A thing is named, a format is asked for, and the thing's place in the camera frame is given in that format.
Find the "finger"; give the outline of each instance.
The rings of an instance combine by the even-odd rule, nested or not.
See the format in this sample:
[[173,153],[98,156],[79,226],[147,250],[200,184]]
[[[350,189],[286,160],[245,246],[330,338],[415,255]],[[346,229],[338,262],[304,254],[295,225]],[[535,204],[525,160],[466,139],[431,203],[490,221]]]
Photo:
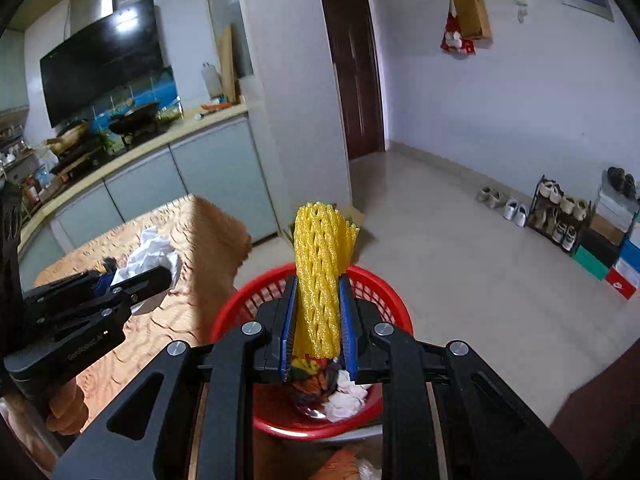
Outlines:
[[53,417],[49,415],[47,417],[47,429],[49,431],[64,430],[76,421],[76,418],[82,412],[82,406],[84,405],[84,392],[76,386],[76,396],[73,403],[68,407],[65,413],[60,417]]
[[60,418],[76,397],[76,379],[71,379],[67,384],[64,384],[49,401],[49,407],[51,413],[56,418]]
[[82,405],[82,411],[80,415],[76,417],[76,420],[71,423],[71,425],[64,430],[59,431],[60,435],[73,435],[78,431],[82,430],[82,427],[86,423],[89,418],[89,407],[86,404]]

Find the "black shoe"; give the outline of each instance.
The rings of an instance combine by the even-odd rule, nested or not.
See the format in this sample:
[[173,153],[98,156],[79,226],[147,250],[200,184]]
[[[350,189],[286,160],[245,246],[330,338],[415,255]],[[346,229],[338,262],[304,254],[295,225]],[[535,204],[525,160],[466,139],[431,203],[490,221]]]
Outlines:
[[627,173],[625,175],[625,188],[623,190],[623,194],[631,200],[636,199],[636,180],[631,173]]
[[611,166],[607,170],[607,178],[613,189],[618,193],[623,192],[623,189],[625,189],[625,170]]

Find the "shoe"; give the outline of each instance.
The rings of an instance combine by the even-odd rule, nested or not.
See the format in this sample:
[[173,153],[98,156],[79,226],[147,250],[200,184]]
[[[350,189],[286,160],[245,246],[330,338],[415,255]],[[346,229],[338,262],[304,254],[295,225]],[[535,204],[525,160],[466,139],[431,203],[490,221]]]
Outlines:
[[518,211],[513,217],[513,221],[519,227],[524,227],[524,224],[527,222],[527,206],[520,204],[518,206]]
[[554,186],[555,182],[553,180],[545,180],[544,182],[540,182],[538,186],[538,193],[545,198],[549,198],[549,193],[551,193],[551,189]]
[[558,223],[558,209],[553,208],[546,220],[546,234],[551,236],[554,233],[556,224]]
[[504,205],[504,212],[502,213],[502,216],[507,220],[511,220],[513,218],[513,215],[516,214],[517,209],[518,209],[518,201],[514,198],[510,198],[507,200],[507,203]]
[[480,191],[478,191],[478,194],[476,195],[476,200],[478,200],[478,202],[486,202],[487,200],[489,200],[490,193],[491,193],[490,187],[483,187],[480,189]]
[[575,207],[575,199],[571,196],[565,195],[562,197],[562,202],[560,203],[560,209],[570,215],[574,212]]
[[554,204],[559,204],[562,202],[562,191],[560,191],[560,186],[558,184],[554,184],[551,188],[551,192],[549,193],[549,200]]
[[534,218],[536,219],[536,221],[534,222],[533,227],[535,227],[538,231],[542,231],[542,228],[544,227],[546,221],[546,208],[536,209]]
[[611,166],[607,170],[607,179],[613,189],[618,193],[622,193],[625,187],[625,170]]
[[556,226],[556,230],[554,231],[551,238],[553,241],[560,243],[562,241],[562,238],[564,238],[565,233],[566,233],[566,224],[564,222],[560,222]]
[[578,202],[575,203],[575,207],[574,207],[574,218],[576,220],[582,221],[585,218],[587,218],[588,213],[589,213],[589,204],[587,204],[587,201],[584,199],[578,200]]
[[566,230],[566,235],[562,240],[562,248],[568,252],[571,250],[574,244],[575,244],[575,229],[573,226],[569,226],[569,228]]
[[489,195],[489,200],[486,201],[486,204],[489,209],[496,209],[504,206],[506,202],[507,199],[504,197],[504,195],[497,189],[494,189]]
[[636,199],[636,180],[634,179],[634,176],[630,173],[627,173],[625,175],[625,182],[624,182],[622,194],[631,200]]

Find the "silver screw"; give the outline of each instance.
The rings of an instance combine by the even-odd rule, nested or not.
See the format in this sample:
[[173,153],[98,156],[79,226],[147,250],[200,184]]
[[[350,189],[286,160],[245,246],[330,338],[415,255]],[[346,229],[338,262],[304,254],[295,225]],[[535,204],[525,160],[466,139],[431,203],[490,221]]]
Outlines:
[[454,341],[449,345],[449,350],[453,355],[463,356],[469,353],[469,347],[462,341]]
[[260,330],[262,330],[262,325],[257,321],[247,321],[242,325],[242,332],[247,335],[256,335]]
[[378,335],[392,335],[394,332],[394,326],[389,323],[378,323],[373,327],[373,331]]
[[166,352],[169,355],[177,356],[180,354],[184,354],[184,351],[187,349],[187,343],[184,341],[173,341],[169,343],[169,346],[166,348]]

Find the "light blue cabinet door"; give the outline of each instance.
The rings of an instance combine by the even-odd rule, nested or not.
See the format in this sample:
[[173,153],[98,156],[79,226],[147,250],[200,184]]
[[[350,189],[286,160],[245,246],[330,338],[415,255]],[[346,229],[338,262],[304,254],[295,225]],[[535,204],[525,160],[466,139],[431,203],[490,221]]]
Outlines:
[[241,220],[254,241],[277,232],[247,120],[171,145],[189,193]]
[[104,184],[75,199],[56,219],[76,248],[122,224]]
[[65,252],[53,237],[49,225],[43,225],[30,240],[30,243],[20,252],[20,285],[22,290],[33,288],[33,282],[44,269],[54,264]]
[[26,106],[24,32],[7,29],[0,36],[0,110]]
[[168,148],[106,181],[125,222],[187,194]]

